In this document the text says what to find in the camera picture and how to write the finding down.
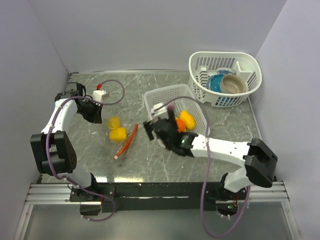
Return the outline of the fake orange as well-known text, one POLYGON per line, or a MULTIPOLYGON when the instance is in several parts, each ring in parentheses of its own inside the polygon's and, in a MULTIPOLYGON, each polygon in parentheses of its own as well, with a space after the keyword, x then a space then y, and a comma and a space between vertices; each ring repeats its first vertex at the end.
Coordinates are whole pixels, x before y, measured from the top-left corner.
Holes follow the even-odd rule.
POLYGON ((175 121, 177 124, 177 130, 179 133, 183 133, 187 131, 186 125, 183 122, 183 120, 181 120, 180 118, 176 118, 175 121))

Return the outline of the fake yellow lemon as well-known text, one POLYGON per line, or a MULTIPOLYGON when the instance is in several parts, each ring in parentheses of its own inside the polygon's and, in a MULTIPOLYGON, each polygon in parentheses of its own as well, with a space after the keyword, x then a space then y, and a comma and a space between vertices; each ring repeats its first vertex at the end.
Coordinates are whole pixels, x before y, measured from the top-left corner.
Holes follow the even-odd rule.
POLYGON ((118 129, 121 127, 121 121, 118 116, 112 116, 107 122, 107 126, 110 130, 118 129))

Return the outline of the fake yellow bell pepper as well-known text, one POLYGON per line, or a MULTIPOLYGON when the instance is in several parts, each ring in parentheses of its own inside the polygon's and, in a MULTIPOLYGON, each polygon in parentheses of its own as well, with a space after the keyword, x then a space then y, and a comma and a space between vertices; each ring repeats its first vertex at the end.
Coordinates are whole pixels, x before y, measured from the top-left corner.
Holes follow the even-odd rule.
POLYGON ((127 140, 127 130, 124 127, 113 129, 109 132, 109 139, 115 143, 122 143, 127 140))

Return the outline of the clear zip top bag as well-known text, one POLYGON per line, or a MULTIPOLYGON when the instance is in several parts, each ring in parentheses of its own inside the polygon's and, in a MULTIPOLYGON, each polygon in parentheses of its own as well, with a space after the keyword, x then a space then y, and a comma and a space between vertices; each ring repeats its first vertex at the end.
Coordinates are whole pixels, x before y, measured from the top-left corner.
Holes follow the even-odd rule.
POLYGON ((118 116, 112 116, 108 119, 107 127, 109 129, 109 139, 113 143, 124 143, 121 149, 119 149, 113 156, 114 160, 121 157, 130 147, 139 128, 138 124, 135 124, 131 134, 127 133, 125 127, 121 126, 121 121, 118 116))

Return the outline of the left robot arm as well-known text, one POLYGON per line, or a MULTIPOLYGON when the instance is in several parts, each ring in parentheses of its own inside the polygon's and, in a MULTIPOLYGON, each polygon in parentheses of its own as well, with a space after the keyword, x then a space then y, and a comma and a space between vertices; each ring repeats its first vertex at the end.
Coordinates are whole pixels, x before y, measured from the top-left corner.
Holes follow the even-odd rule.
POLYGON ((78 82, 67 84, 65 92, 54 98, 54 111, 46 127, 33 134, 30 145, 36 167, 41 174, 67 180, 74 193, 85 200, 94 201, 100 193, 95 176, 77 165, 76 151, 67 135, 75 114, 87 122, 102 123, 102 105, 92 102, 86 88, 78 82))

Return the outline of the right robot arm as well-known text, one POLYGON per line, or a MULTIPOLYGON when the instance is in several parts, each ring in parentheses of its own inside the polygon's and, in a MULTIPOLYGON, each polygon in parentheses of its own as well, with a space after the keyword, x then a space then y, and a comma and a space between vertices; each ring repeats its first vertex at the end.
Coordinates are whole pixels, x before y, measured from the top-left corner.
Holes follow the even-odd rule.
POLYGON ((208 157, 237 165, 238 170, 225 173, 212 190, 213 196, 220 200, 226 201, 251 185, 273 186, 278 157, 259 138, 237 142, 180 132, 173 110, 167 108, 145 121, 143 126, 150 140, 157 138, 166 149, 179 156, 208 157))

